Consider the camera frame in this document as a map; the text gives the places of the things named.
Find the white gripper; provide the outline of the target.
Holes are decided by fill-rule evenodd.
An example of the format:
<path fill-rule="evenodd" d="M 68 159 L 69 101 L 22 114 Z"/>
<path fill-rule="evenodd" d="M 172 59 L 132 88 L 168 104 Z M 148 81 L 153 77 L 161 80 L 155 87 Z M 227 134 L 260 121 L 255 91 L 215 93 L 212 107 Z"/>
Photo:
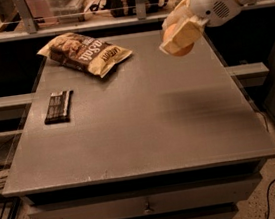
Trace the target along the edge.
<path fill-rule="evenodd" d="M 182 0 L 162 23 L 160 50 L 169 55 L 188 54 L 206 25 L 224 25 L 240 12 L 238 0 Z"/>

